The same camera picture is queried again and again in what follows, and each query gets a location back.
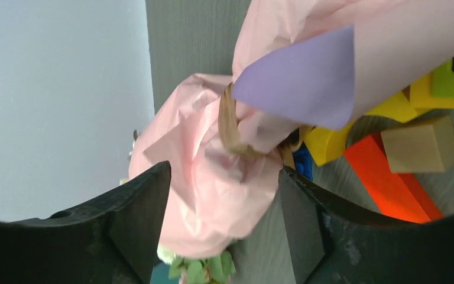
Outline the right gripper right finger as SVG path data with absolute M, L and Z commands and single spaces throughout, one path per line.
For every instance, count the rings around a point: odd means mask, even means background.
M 454 283 L 454 215 L 423 224 L 388 217 L 290 167 L 278 194 L 297 283 Z

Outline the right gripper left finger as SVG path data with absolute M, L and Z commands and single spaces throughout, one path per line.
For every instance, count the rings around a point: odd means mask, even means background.
M 149 283 L 171 166 L 53 214 L 0 222 L 0 283 Z

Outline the pink flower bouquet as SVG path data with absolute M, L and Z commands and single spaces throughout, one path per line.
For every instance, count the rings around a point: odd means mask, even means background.
M 193 75 L 132 151 L 171 164 L 159 258 L 181 283 L 297 283 L 278 194 L 290 135 L 339 130 L 454 56 L 454 1 L 252 1 L 232 76 Z

